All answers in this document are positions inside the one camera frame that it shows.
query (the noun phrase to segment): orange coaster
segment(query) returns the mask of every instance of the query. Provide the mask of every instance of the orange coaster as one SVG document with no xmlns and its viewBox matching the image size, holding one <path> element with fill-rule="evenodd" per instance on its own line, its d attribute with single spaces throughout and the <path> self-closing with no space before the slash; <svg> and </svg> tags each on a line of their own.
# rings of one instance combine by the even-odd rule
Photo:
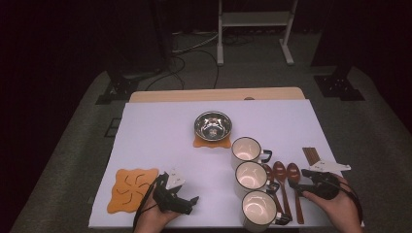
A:
<svg viewBox="0 0 412 233">
<path fill-rule="evenodd" d="M 112 188 L 112 199 L 107 206 L 107 212 L 135 212 L 151 183 L 158 175 L 156 168 L 144 170 L 120 169 L 116 172 L 116 183 Z"/>
<path fill-rule="evenodd" d="M 194 134 L 194 142 L 193 142 L 193 147 L 194 148 L 201 148 L 201 147 L 208 147 L 208 148 L 231 148 L 231 142 L 230 142 L 230 134 L 227 135 L 225 138 L 222 140 L 216 141 L 216 142 L 209 142 L 206 141 L 196 134 Z"/>
</svg>

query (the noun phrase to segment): hand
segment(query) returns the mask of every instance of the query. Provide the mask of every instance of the hand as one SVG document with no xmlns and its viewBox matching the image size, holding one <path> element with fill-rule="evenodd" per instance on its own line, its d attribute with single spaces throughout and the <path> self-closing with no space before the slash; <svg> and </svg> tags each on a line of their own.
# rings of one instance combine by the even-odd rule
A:
<svg viewBox="0 0 412 233">
<path fill-rule="evenodd" d="M 153 192 L 151 192 L 148 200 L 143 207 L 143 212 L 136 222 L 136 228 L 134 233 L 159 233 L 169 221 L 175 219 L 180 214 L 176 212 L 162 212 L 158 206 L 155 206 L 156 202 L 153 198 Z"/>
<path fill-rule="evenodd" d="M 348 183 L 342 177 L 335 175 L 342 183 Z M 347 191 L 351 191 L 347 185 L 340 185 Z M 314 193 L 304 191 L 303 196 L 321 207 L 329 217 L 330 222 L 342 233 L 362 232 L 358 217 L 358 209 L 352 199 L 343 191 L 331 200 L 323 199 Z"/>
</svg>

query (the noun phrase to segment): wooden utensil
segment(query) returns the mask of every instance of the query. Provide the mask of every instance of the wooden utensil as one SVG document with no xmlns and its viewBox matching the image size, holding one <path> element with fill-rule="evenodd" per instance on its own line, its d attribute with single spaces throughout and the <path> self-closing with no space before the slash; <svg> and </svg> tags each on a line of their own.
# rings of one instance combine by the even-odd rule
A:
<svg viewBox="0 0 412 233">
<path fill-rule="evenodd" d="M 300 181 L 300 171 L 296 164 L 290 163 L 287 168 L 288 179 L 292 180 L 295 183 Z M 294 202 L 296 204 L 296 218 L 297 223 L 304 224 L 305 220 L 303 219 L 303 212 L 300 206 L 299 194 L 297 191 L 294 191 Z"/>
<path fill-rule="evenodd" d="M 265 163 L 263 163 L 261 166 L 262 166 L 262 167 L 264 168 L 264 170 L 266 171 L 266 174 L 267 174 L 267 177 L 268 177 L 269 181 L 272 182 L 272 183 L 274 183 L 274 182 L 275 182 L 275 177 L 273 176 L 273 171 L 272 171 L 272 169 L 270 168 L 270 166 L 267 165 L 267 164 L 265 164 Z M 271 195 L 271 196 L 273 197 L 273 200 L 275 201 L 276 209 L 278 209 L 278 211 L 283 214 L 284 212 L 283 212 L 281 203 L 279 202 L 278 196 L 276 195 L 276 193 L 274 193 L 274 194 Z"/>
<path fill-rule="evenodd" d="M 315 148 L 302 148 L 302 149 L 303 149 L 303 152 L 305 153 L 306 159 L 308 160 L 308 163 L 310 166 L 314 165 L 315 163 L 321 160 Z"/>
<path fill-rule="evenodd" d="M 282 162 L 276 161 L 275 164 L 273 164 L 272 171 L 273 171 L 273 176 L 276 178 L 276 180 L 278 180 L 282 188 L 282 196 L 283 196 L 283 201 L 284 201 L 285 214 L 290 216 L 292 219 L 291 208 L 289 207 L 289 202 L 288 202 L 288 195 L 286 194 L 286 190 L 285 190 L 285 179 L 287 177 L 286 168 Z"/>
</svg>

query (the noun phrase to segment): white mug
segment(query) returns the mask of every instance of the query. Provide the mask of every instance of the white mug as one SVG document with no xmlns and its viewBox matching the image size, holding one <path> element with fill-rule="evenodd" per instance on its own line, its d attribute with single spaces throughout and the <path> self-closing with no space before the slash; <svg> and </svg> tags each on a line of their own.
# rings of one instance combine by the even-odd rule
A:
<svg viewBox="0 0 412 233">
<path fill-rule="evenodd" d="M 241 163 L 235 172 L 235 193 L 243 198 L 248 192 L 254 190 L 265 190 L 268 181 L 264 168 L 256 162 Z"/>
<path fill-rule="evenodd" d="M 271 150 L 263 150 L 258 141 L 249 137 L 236 139 L 232 144 L 231 150 L 231 165 L 233 169 L 236 169 L 243 162 L 260 162 L 259 159 L 262 154 L 268 154 L 265 159 L 261 160 L 262 163 L 267 163 L 272 157 Z"/>
<path fill-rule="evenodd" d="M 242 223 L 250 232 L 262 232 L 270 224 L 286 225 L 291 219 L 278 213 L 275 201 L 263 191 L 252 191 L 242 201 Z"/>
</svg>

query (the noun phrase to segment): stainless steel bowl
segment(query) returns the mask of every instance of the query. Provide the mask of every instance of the stainless steel bowl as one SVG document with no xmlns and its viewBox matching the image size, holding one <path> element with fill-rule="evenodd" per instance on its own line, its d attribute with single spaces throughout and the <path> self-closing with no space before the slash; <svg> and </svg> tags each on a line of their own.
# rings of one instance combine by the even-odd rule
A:
<svg viewBox="0 0 412 233">
<path fill-rule="evenodd" d="M 229 135 L 231 121 L 228 116 L 220 112 L 207 112 L 200 115 L 194 122 L 194 132 L 206 141 L 219 141 Z"/>
</svg>

